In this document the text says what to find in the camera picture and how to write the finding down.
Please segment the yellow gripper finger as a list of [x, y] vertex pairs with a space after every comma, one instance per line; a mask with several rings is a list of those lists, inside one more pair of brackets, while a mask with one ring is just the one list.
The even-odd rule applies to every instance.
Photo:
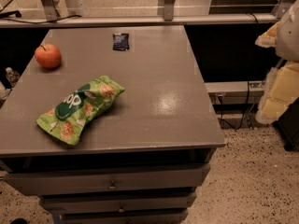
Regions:
[[277, 44], [278, 26], [279, 22], [276, 22], [266, 32], [259, 35], [255, 40], [255, 44], [262, 48], [274, 48]]
[[261, 124], [271, 124], [298, 98], [299, 63], [287, 61], [279, 69], [272, 67], [266, 76], [263, 96], [255, 118]]

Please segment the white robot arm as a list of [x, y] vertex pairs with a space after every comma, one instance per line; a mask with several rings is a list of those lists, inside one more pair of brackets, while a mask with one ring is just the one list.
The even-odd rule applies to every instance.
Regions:
[[259, 123], [271, 124], [299, 98], [299, 0], [280, 21], [259, 35], [255, 44], [274, 48], [276, 55], [286, 61], [281, 68], [272, 67], [266, 75], [263, 96], [255, 116]]

